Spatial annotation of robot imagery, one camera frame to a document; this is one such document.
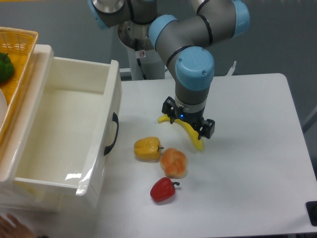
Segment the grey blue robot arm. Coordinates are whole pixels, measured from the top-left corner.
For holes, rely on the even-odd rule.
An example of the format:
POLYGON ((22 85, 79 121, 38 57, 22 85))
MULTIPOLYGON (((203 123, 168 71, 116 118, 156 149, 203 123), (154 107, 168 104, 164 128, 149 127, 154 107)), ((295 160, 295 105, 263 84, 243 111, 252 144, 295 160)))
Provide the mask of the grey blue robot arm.
POLYGON ((170 72, 175 96, 162 106, 170 122, 179 119, 199 138, 210 138, 215 122, 203 114, 215 63, 208 47, 249 29, 247 6, 240 0, 193 0, 195 16, 180 21, 159 14, 155 0, 90 0, 88 5, 99 27, 118 27, 133 71, 144 79, 170 72))

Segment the person's hand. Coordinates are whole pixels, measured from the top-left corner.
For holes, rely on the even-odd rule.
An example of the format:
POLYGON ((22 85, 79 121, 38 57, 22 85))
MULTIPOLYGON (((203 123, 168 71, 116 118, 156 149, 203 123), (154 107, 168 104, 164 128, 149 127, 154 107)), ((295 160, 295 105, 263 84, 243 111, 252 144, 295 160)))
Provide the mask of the person's hand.
POLYGON ((37 236, 15 216, 7 214, 0 216, 1 238, 36 238, 37 236))

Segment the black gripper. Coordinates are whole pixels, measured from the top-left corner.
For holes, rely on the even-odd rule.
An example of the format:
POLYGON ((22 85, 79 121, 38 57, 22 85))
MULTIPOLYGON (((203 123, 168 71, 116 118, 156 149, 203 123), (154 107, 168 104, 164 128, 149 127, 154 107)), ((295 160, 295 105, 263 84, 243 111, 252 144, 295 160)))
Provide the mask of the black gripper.
POLYGON ((178 119, 188 123, 193 129, 198 129, 198 140, 202 137, 210 139, 215 130, 215 121, 212 119, 204 119, 205 106, 206 100, 195 105, 190 105, 182 102, 178 98, 174 100, 168 96, 162 105, 161 112, 167 115, 170 123, 174 123, 174 121, 178 119))

